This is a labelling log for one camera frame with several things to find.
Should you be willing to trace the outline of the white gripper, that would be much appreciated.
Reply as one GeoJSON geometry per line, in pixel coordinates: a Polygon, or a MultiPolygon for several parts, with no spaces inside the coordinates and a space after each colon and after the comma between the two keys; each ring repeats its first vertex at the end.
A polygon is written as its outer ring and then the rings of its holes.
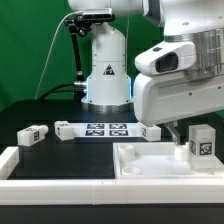
{"type": "Polygon", "coordinates": [[[175,145],[181,135],[175,121],[224,109],[224,75],[189,80],[186,70],[196,63],[190,42],[161,42],[135,58],[140,74],[134,81],[134,112],[146,126],[166,123],[175,145]]]}

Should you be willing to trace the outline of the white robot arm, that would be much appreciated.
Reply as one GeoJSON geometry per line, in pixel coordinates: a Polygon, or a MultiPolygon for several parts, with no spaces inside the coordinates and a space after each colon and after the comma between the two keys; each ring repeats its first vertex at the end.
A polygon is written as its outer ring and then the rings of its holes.
{"type": "Polygon", "coordinates": [[[143,14],[164,41],[135,58],[134,111],[146,126],[224,109],[224,0],[68,0],[74,11],[143,14]]]}

